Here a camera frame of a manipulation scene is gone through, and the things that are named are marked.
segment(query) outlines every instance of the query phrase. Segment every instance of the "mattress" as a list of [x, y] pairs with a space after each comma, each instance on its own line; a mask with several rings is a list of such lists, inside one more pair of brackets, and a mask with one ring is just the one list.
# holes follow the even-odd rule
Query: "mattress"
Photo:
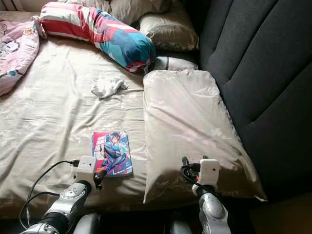
[[[11, 21], [28, 21], [33, 12], [1, 12]], [[99, 100], [97, 79], [117, 77], [127, 90]], [[86, 202], [90, 211], [145, 209], [146, 155], [142, 75], [127, 72], [93, 45], [50, 37], [42, 39], [35, 61], [11, 93], [0, 97], [0, 218], [16, 218], [34, 181], [60, 160], [91, 155], [93, 132], [127, 130], [133, 175], [105, 178], [103, 189]], [[59, 193], [74, 179], [75, 168], [60, 165], [35, 187]], [[32, 217], [51, 203], [32, 202]]]

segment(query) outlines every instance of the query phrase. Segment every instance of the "manga book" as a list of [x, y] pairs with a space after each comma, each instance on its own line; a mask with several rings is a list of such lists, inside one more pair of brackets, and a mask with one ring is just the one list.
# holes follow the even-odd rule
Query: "manga book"
[[106, 170], [108, 176], [126, 176], [132, 173], [132, 164], [126, 131], [98, 133], [91, 136], [92, 155], [97, 158], [96, 172]]

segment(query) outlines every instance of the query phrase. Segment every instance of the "dark gray headboard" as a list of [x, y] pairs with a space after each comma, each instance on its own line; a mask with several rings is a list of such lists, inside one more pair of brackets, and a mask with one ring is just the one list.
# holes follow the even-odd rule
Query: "dark gray headboard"
[[269, 199], [312, 191], [312, 1], [212, 0], [199, 53]]

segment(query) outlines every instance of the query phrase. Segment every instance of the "pink blanket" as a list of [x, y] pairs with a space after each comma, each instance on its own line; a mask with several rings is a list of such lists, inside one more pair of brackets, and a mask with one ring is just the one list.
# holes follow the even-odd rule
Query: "pink blanket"
[[0, 18], [0, 96], [11, 91], [39, 50], [43, 36], [38, 17], [19, 23]]

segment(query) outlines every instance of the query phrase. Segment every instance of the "white cloth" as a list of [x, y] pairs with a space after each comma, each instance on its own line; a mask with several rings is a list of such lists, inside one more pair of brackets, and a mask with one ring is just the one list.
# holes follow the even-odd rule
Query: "white cloth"
[[108, 98], [114, 95], [118, 88], [127, 89], [129, 85], [121, 78], [100, 78], [97, 80], [97, 86], [91, 90], [100, 99]]

